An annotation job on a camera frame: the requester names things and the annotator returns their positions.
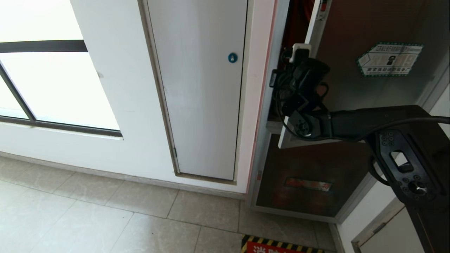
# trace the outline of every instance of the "tile floor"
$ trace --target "tile floor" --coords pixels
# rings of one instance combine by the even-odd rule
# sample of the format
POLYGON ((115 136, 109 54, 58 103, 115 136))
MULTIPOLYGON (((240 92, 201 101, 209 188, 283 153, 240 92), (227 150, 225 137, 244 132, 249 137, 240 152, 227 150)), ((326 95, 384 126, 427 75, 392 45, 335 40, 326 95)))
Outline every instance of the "tile floor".
POLYGON ((2 253, 239 253, 242 234, 336 250, 323 222, 0 157, 2 253))

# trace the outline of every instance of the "baseboard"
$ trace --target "baseboard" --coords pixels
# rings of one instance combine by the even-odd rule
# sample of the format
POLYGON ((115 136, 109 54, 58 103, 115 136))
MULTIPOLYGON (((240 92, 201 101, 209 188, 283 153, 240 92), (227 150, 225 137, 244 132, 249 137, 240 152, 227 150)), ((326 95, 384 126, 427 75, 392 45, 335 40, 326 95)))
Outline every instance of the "baseboard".
POLYGON ((86 173, 86 174, 91 174, 91 175, 96 175, 96 176, 105 176, 105 177, 133 181, 133 182, 143 183, 143 184, 148 184, 148 185, 157 185, 157 186, 163 186, 163 187, 168 187, 168 188, 209 194, 209 195, 214 195, 214 196, 227 197, 227 198, 232 198, 232 199, 240 199, 240 200, 245 199, 244 193, 216 190, 216 189, 200 187, 200 186, 195 186, 195 185, 186 185, 186 184, 156 180, 156 179, 140 177, 140 176, 130 176, 130 175, 125 175, 125 174, 120 174, 120 173, 100 171, 100 170, 77 167, 77 166, 72 166, 72 165, 67 165, 67 164, 62 164, 62 163, 55 163, 55 162, 50 162, 50 161, 39 160, 36 158, 25 157, 25 156, 5 153, 5 152, 1 152, 1 151, 0 151, 0 157, 7 157, 7 158, 11 158, 11 159, 16 159, 19 161, 54 167, 54 168, 58 168, 58 169, 68 170, 68 171, 81 172, 81 173, 86 173))
POLYGON ((331 237, 333 238, 334 245, 336 246, 337 253, 345 253, 344 246, 342 245, 341 236, 339 235, 338 227, 334 223, 328 223, 330 226, 331 237))

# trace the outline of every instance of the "green bordered sticker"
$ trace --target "green bordered sticker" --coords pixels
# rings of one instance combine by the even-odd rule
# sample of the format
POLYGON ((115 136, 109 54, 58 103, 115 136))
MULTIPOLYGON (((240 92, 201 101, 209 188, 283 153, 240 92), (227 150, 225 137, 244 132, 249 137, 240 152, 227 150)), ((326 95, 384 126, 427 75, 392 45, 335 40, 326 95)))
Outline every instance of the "green bordered sticker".
POLYGON ((407 76, 423 44, 379 42, 356 60, 364 77, 407 76))

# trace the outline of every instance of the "blue lock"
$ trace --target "blue lock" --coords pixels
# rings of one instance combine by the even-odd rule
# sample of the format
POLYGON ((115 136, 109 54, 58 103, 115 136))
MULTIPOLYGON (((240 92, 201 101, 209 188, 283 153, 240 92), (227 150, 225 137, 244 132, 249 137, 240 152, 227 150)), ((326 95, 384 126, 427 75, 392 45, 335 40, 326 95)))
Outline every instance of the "blue lock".
POLYGON ((231 53, 228 55, 228 61, 231 63, 235 63, 238 61, 238 55, 236 53, 231 53))

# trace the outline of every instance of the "warning mat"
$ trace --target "warning mat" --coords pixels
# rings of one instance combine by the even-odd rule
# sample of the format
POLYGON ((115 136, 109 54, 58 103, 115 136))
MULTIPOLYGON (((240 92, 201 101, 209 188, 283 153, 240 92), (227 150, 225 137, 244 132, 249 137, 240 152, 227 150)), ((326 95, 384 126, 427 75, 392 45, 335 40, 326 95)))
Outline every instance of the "warning mat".
POLYGON ((242 235, 241 253, 324 253, 317 248, 264 239, 252 235, 242 235))

